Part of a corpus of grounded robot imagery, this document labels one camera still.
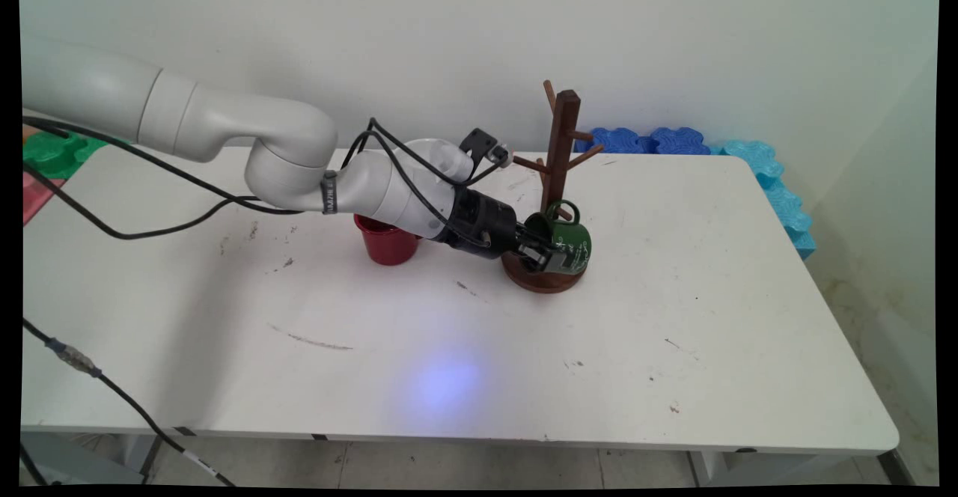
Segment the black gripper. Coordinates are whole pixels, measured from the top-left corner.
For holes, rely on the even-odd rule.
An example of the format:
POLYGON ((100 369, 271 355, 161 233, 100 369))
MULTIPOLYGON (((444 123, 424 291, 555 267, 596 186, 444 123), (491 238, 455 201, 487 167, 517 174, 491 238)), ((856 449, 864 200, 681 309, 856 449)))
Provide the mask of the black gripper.
POLYGON ((533 231, 522 232, 520 245, 516 211, 509 204, 460 188, 445 218, 448 225, 437 236, 438 243, 489 260, 518 251, 520 267, 526 272, 574 275, 573 247, 554 245, 551 237, 533 231))

